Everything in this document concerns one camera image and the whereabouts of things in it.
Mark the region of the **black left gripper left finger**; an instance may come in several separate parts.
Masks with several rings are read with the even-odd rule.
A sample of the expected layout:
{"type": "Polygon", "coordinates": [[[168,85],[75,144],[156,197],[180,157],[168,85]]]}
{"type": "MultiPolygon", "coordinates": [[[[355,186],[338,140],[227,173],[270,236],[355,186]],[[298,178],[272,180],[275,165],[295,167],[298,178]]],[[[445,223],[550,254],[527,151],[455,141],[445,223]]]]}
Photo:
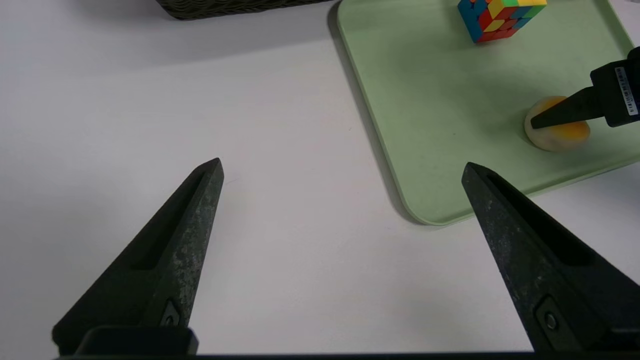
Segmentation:
{"type": "Polygon", "coordinates": [[[59,354],[195,354],[189,321],[224,183],[197,166],[52,329],[59,354]]]}

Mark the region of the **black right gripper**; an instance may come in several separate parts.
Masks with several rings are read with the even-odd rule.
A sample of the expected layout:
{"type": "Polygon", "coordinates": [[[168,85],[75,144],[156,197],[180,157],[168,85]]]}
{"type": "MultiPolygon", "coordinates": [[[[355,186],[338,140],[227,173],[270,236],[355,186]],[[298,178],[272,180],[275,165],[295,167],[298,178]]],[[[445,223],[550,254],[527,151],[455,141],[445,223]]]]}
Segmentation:
{"type": "Polygon", "coordinates": [[[604,117],[611,128],[640,120],[640,48],[622,60],[590,73],[593,86],[583,88],[531,118],[532,129],[569,125],[604,117]]]}

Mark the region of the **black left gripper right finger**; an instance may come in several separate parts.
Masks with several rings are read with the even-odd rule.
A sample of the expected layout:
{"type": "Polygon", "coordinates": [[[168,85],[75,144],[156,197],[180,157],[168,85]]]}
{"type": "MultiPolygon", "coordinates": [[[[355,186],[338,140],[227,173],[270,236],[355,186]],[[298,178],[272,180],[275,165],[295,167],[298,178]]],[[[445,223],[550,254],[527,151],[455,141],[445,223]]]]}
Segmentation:
{"type": "Polygon", "coordinates": [[[640,287],[489,168],[462,187],[537,353],[638,353],[640,287]]]}

